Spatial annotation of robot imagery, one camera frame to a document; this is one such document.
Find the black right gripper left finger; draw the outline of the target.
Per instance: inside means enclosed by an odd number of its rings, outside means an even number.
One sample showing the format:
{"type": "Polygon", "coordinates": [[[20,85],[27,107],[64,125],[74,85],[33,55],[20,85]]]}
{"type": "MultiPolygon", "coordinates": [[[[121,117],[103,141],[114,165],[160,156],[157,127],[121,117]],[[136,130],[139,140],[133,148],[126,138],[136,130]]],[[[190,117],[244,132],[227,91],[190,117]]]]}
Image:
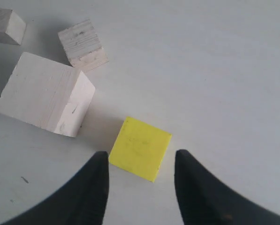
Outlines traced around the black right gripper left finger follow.
{"type": "Polygon", "coordinates": [[[108,153],[96,152],[60,189],[7,225],[101,225],[109,195],[108,153]]]}

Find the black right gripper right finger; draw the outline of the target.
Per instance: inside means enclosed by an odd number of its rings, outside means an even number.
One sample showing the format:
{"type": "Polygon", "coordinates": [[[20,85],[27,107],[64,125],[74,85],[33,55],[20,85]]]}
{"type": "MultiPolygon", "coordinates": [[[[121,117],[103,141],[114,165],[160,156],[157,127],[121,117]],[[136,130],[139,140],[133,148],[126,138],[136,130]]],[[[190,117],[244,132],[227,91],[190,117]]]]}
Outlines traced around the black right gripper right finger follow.
{"type": "Polygon", "coordinates": [[[174,187],[185,225],[280,225],[280,216],[244,198],[189,151],[177,150],[174,187]]]}

